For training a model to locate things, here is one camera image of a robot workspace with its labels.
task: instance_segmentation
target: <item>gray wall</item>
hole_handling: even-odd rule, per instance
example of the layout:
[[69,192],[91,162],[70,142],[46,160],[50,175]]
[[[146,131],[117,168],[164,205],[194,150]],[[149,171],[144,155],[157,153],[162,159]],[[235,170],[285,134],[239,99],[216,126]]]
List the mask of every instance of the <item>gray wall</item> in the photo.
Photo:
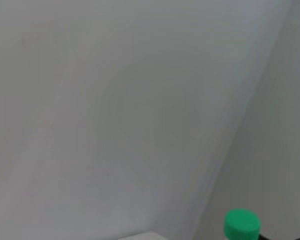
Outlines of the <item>gray wall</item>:
[[289,6],[0,1],[0,240],[191,239]]
[[274,240],[300,237],[300,1],[216,181],[195,239],[222,240],[231,208],[249,208]]

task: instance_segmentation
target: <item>white wall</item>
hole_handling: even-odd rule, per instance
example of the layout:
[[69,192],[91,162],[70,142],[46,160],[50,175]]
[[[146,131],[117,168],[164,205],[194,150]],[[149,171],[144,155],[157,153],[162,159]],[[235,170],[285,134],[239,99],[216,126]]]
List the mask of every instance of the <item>white wall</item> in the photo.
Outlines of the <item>white wall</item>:
[[289,6],[0,2],[0,240],[190,239]]
[[231,208],[249,208],[274,240],[300,238],[300,1],[220,171],[195,239],[223,239]]

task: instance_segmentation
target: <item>white surface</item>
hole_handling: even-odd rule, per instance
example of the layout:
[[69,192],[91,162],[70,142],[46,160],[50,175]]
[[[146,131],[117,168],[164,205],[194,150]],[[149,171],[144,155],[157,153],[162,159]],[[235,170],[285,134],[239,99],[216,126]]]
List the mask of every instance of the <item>white surface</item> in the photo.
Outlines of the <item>white surface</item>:
[[191,239],[288,6],[0,0],[0,240]]
[[238,207],[257,213],[266,237],[300,238],[300,1],[294,2],[195,239],[223,239],[224,216]]
[[167,240],[167,239],[156,232],[148,231],[145,233],[124,237],[119,240]]

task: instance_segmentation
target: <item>green bottle cap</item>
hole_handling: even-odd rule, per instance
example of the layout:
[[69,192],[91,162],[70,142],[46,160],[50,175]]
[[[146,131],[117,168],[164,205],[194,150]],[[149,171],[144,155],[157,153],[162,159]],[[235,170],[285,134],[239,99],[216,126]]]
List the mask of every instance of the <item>green bottle cap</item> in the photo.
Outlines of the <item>green bottle cap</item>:
[[260,221],[247,209],[230,210],[224,221],[224,234],[228,240],[258,240]]

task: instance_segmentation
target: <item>bottle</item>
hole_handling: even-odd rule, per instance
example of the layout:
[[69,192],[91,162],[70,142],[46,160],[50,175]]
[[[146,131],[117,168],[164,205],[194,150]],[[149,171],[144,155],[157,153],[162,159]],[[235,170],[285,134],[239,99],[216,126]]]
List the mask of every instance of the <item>bottle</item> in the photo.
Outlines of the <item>bottle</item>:
[[226,240],[258,240],[260,221],[256,214],[244,208],[230,210],[224,220]]

